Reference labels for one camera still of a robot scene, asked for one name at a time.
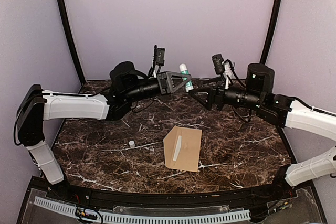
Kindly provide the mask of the green white glue stick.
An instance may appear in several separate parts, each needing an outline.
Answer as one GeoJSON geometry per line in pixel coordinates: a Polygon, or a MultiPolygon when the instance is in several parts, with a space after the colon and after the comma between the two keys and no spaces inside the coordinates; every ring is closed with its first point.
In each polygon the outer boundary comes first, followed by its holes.
{"type": "MultiPolygon", "coordinates": [[[[189,71],[188,71],[188,69],[187,69],[186,64],[184,64],[184,63],[180,64],[179,69],[180,69],[180,73],[182,73],[182,74],[189,74],[189,71]]],[[[191,90],[193,90],[193,89],[194,89],[193,84],[192,84],[191,81],[189,81],[189,82],[185,85],[185,90],[186,90],[186,92],[189,92],[189,91],[191,91],[191,90]]]]}

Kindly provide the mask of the brown kraft paper envelope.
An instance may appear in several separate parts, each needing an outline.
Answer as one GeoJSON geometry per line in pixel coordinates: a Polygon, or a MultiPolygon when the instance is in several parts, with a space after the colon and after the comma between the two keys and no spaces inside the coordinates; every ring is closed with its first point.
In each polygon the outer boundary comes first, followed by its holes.
{"type": "Polygon", "coordinates": [[[198,172],[202,130],[174,126],[163,140],[165,166],[169,169],[198,172]],[[173,155],[178,136],[182,136],[182,146],[178,159],[173,155]]]}

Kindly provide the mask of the white glue stick cap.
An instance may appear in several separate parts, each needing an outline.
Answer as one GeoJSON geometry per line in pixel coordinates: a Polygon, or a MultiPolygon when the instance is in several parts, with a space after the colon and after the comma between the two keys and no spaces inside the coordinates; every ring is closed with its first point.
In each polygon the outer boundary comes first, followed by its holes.
{"type": "Polygon", "coordinates": [[[134,142],[134,141],[130,141],[130,142],[129,142],[129,146],[130,146],[131,148],[134,148],[134,147],[135,147],[135,142],[134,142]]]}

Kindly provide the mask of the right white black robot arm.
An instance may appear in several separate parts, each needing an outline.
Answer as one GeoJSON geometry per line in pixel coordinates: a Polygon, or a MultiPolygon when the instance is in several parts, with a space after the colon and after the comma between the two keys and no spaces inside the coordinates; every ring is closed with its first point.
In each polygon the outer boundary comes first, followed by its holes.
{"type": "MultiPolygon", "coordinates": [[[[262,63],[247,68],[245,87],[225,87],[221,82],[212,87],[189,91],[191,97],[210,110],[224,105],[254,110],[264,121],[281,128],[305,130],[335,140],[335,113],[310,106],[297,97],[273,94],[275,72],[262,63]]],[[[335,178],[335,147],[301,163],[281,167],[268,188],[273,200],[287,193],[288,187],[330,175],[335,178]]]]}

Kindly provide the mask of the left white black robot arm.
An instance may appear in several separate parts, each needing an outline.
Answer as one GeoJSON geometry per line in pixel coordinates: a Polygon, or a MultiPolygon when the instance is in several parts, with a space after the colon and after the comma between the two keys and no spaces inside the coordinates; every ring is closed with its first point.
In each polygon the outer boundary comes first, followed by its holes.
{"type": "Polygon", "coordinates": [[[23,145],[36,161],[54,193],[63,201],[74,197],[74,189],[45,141],[43,122],[52,119],[89,118],[115,121],[131,111],[132,103],[167,95],[191,81],[188,73],[161,72],[149,77],[135,69],[130,61],[118,64],[111,72],[111,86],[94,94],[60,93],[33,84],[16,114],[13,139],[23,145]]]}

